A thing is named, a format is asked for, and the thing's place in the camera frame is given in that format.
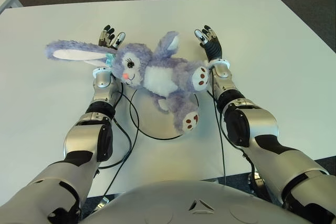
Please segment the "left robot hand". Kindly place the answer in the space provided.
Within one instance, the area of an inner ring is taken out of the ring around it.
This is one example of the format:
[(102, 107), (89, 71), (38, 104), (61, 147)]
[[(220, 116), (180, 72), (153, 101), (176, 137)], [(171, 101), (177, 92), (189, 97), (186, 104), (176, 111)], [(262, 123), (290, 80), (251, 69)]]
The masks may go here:
[(116, 36), (114, 31), (115, 29), (113, 27), (106, 25), (100, 34), (98, 45), (118, 50), (125, 40), (126, 34), (125, 32), (120, 32)]

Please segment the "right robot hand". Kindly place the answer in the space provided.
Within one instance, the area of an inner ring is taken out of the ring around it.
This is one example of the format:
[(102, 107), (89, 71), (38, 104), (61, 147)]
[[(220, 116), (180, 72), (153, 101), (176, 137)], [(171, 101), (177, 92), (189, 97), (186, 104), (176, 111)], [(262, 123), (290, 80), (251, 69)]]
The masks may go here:
[(205, 25), (202, 30), (196, 29), (194, 35), (204, 49), (208, 62), (222, 59), (222, 47), (212, 28)]

